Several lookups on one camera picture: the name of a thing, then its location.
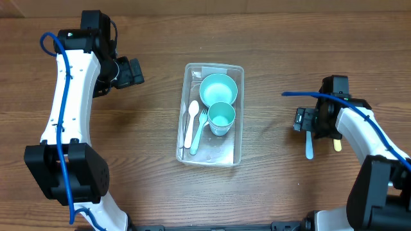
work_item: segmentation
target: clear plastic container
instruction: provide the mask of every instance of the clear plastic container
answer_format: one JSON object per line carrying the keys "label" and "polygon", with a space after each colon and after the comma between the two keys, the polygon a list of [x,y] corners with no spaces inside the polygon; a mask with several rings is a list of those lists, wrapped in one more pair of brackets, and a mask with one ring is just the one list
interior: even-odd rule
{"label": "clear plastic container", "polygon": [[[238,94],[232,104],[236,110],[236,119],[231,129],[224,136],[214,135],[209,125],[205,126],[196,155],[191,155],[189,148],[184,147],[184,138],[189,123],[188,106],[197,100],[200,110],[194,120],[193,139],[198,129],[198,117],[207,108],[200,99],[200,84],[210,74],[226,74],[237,84]],[[203,166],[232,167],[241,160],[241,140],[243,135],[244,107],[244,69],[240,66],[227,64],[187,64],[182,86],[179,134],[177,137],[176,158],[185,164]]]}

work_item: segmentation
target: white fork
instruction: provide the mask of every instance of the white fork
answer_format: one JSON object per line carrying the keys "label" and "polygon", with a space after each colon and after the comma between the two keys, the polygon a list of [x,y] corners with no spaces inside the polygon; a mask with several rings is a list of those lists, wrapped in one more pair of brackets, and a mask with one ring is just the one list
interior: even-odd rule
{"label": "white fork", "polygon": [[198,121],[200,122],[200,124],[198,125],[197,133],[195,134],[193,143],[191,144],[190,154],[192,155],[195,155],[197,153],[198,145],[200,144],[201,133],[203,132],[203,127],[204,127],[204,124],[207,122],[207,120],[208,120],[207,109],[204,109],[201,112],[200,116],[198,117]]}

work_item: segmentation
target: table surface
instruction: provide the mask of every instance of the table surface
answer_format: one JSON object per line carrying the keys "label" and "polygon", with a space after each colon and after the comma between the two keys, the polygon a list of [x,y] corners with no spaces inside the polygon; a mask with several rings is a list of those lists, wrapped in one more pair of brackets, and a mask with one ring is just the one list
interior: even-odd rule
{"label": "table surface", "polygon": [[[348,75],[402,150],[411,142],[411,13],[279,13],[114,17],[118,52],[138,58],[146,82],[92,102],[93,148],[110,168],[110,193],[136,225],[257,224],[301,220],[343,206],[360,169],[343,140],[314,141],[292,130],[295,109],[332,74]],[[75,19],[0,20],[0,230],[73,230],[67,207],[47,200],[23,155],[39,143],[56,83],[45,31]],[[242,160],[238,167],[185,166],[175,158],[184,67],[190,62],[245,70]],[[77,217],[75,227],[87,222]]]}

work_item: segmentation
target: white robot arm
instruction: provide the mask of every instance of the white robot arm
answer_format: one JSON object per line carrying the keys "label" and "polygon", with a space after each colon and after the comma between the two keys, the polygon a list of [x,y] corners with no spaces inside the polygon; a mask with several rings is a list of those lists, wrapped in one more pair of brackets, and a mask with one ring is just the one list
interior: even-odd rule
{"label": "white robot arm", "polygon": [[[91,148],[89,133],[93,98],[108,94],[111,87],[122,89],[144,82],[137,59],[129,62],[127,57],[117,58],[117,28],[113,23],[116,39],[110,40],[110,23],[110,18],[99,10],[83,11],[80,30],[59,31],[55,38],[60,44],[55,44],[57,84],[53,107],[40,145],[27,146],[24,161],[48,199],[72,205],[76,211],[72,214],[81,213],[94,229],[133,231],[131,219],[109,193],[109,168]],[[59,134],[57,123],[68,76],[63,53],[71,78]],[[58,164],[58,145],[66,158],[67,175]],[[66,178],[71,185],[71,204]]]}
{"label": "white robot arm", "polygon": [[[348,89],[346,76],[330,76],[323,79],[320,94],[283,93],[284,96],[319,97],[315,108],[297,109],[294,130],[313,132],[314,139],[345,137],[362,165],[347,205],[309,213],[301,223],[301,230],[411,230],[410,157],[382,131],[368,103],[363,99],[351,98]],[[344,100],[354,104],[364,115],[348,108]],[[381,131],[387,143],[382,141],[371,122]],[[387,195],[389,186],[402,190],[401,195]]]}

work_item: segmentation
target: stacked cups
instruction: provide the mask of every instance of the stacked cups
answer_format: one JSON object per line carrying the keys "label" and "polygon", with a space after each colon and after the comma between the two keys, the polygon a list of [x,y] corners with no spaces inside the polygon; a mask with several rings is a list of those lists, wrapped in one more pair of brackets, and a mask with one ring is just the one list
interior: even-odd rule
{"label": "stacked cups", "polygon": [[225,135],[234,124],[236,111],[231,106],[237,98],[236,82],[226,74],[211,74],[200,85],[200,98],[208,110],[211,131]]}

